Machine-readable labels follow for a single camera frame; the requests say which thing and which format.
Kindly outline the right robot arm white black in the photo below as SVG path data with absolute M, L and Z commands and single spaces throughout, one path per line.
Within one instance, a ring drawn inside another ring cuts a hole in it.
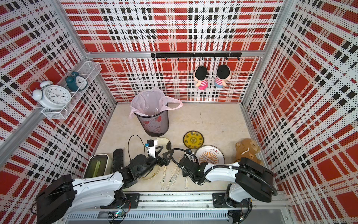
M 229 207 L 238 207 L 242 203 L 251 203 L 251 199 L 270 203 L 278 192 L 273 184 L 271 170 L 254 162 L 249 158 L 243 158 L 232 164 L 211 164 L 192 161 L 189 156 L 184 156 L 179 162 L 174 163 L 183 171 L 183 176 L 188 176 L 196 185 L 224 181 L 228 186 L 224 203 Z

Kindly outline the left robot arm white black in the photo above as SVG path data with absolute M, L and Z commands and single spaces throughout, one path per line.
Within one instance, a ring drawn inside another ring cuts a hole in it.
M 126 197 L 123 189 L 137 183 L 155 166 L 168 166 L 172 151 L 159 156 L 137 155 L 128 166 L 112 174 L 73 179 L 63 175 L 36 196 L 38 224 L 52 224 L 73 211 L 90 207 L 112 207 L 123 204 Z

